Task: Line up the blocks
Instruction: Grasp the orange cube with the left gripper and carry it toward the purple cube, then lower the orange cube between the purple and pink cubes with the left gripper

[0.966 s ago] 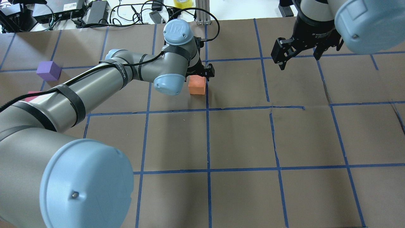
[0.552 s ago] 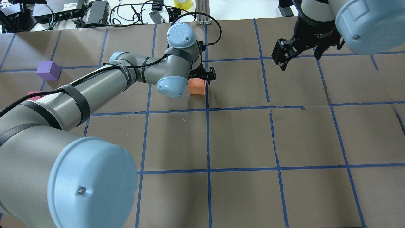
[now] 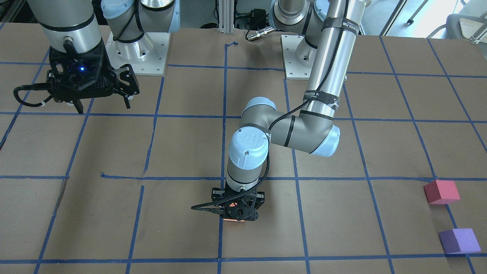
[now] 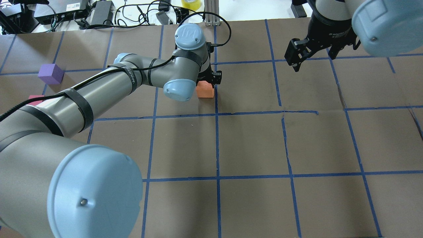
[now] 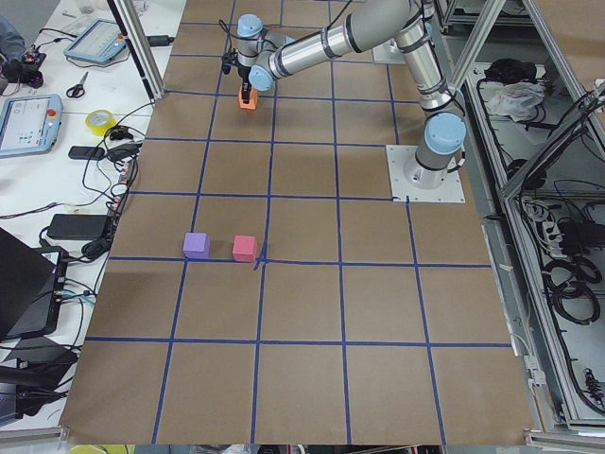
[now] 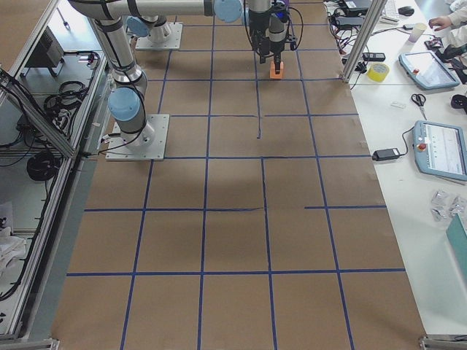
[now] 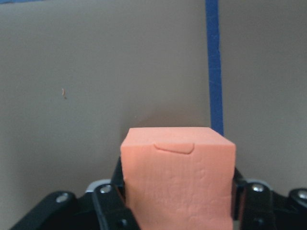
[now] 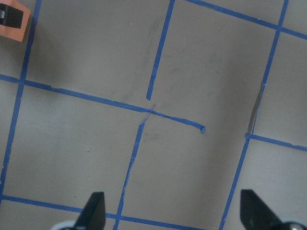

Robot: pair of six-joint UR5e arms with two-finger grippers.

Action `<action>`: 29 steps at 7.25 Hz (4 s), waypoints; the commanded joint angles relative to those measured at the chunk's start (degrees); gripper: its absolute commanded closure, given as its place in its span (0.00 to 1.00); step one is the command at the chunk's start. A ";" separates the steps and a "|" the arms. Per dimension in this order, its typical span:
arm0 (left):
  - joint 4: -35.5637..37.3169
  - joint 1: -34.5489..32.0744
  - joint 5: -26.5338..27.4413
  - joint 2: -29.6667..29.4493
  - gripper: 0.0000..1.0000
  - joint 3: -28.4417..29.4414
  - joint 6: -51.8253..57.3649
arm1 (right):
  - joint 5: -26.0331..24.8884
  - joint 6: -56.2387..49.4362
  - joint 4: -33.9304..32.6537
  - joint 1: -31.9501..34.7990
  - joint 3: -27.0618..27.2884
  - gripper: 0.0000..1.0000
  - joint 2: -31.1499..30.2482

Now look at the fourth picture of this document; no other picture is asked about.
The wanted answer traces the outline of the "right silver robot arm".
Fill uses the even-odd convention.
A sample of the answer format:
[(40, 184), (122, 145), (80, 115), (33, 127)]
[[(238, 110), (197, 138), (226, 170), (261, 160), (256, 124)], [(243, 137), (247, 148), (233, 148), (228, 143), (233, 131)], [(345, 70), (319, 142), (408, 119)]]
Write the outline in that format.
[(334, 60), (346, 46), (390, 57), (422, 46), (421, 0), (293, 0), (312, 9), (304, 39), (291, 39), (284, 58), (298, 72), (302, 62), (328, 49)]

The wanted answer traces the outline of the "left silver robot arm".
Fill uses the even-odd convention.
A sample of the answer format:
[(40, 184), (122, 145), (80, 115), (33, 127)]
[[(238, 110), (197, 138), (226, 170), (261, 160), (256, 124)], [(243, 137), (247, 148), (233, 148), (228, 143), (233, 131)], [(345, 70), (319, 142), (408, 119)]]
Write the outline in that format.
[(142, 86), (189, 101), (221, 82), (211, 43), (195, 23), (174, 33), (168, 59), (120, 53), (105, 70), (1, 115), (1, 227), (24, 238), (127, 238), (139, 217), (142, 173), (128, 155), (74, 140)]

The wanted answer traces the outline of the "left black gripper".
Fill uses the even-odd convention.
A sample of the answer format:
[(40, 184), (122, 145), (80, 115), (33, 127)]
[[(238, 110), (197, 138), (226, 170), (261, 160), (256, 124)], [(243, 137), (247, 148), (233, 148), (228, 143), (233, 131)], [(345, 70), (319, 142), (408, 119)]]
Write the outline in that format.
[(218, 70), (214, 72), (212, 70), (210, 59), (213, 49), (211, 49), (211, 43), (206, 43), (205, 46), (207, 47), (207, 59), (200, 68), (200, 72), (197, 77), (197, 83), (205, 81), (207, 83), (210, 83), (212, 87), (215, 87), (216, 85), (221, 84), (222, 71)]

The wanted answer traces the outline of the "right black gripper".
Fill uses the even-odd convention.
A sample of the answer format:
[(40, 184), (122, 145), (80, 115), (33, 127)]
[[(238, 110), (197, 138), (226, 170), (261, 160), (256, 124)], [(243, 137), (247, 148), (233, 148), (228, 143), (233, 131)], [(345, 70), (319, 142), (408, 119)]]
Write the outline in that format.
[(324, 17), (317, 9), (311, 15), (308, 34), (305, 39), (291, 39), (284, 58), (295, 72), (299, 72), (302, 62), (318, 51), (330, 48), (329, 57), (334, 60), (346, 46), (356, 50), (361, 41), (352, 28), (352, 20), (332, 20)]

